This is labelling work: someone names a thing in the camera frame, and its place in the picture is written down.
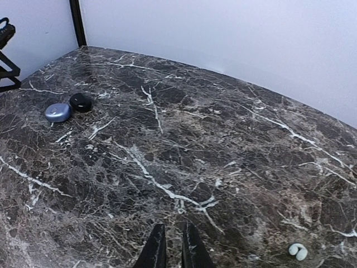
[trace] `black pebble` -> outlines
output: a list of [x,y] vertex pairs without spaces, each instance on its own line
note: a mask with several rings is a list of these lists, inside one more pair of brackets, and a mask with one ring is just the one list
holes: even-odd
[[90,111],[92,102],[91,99],[82,93],[76,93],[69,99],[69,104],[72,108],[80,113]]

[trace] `marble table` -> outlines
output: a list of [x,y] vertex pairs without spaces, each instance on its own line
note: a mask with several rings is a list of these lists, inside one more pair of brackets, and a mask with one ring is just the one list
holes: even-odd
[[[46,121],[77,92],[91,112]],[[0,94],[0,118],[1,267],[132,267],[164,223],[178,268],[184,221],[218,267],[357,265],[357,130],[287,97],[83,47]]]

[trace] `black pole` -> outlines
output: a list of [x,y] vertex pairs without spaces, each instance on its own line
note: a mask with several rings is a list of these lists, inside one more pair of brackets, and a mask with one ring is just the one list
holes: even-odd
[[73,26],[76,32],[78,47],[86,46],[85,34],[83,28],[82,15],[80,13],[79,0],[69,0],[69,5],[71,6]]

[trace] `white wall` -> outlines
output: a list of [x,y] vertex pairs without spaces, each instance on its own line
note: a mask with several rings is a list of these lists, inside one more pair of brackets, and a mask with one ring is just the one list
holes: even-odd
[[357,127],[356,0],[81,0],[89,45],[256,83]]
[[16,34],[2,52],[21,68],[20,80],[78,47],[69,1],[1,0],[3,17],[10,19]]

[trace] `marble surface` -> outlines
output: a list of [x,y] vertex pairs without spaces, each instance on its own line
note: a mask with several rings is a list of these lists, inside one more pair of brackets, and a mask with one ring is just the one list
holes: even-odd
[[[91,112],[45,120],[77,92]],[[357,265],[357,130],[270,90],[84,47],[0,94],[0,119],[0,267],[132,267],[164,223],[178,268],[184,221],[218,267]]]

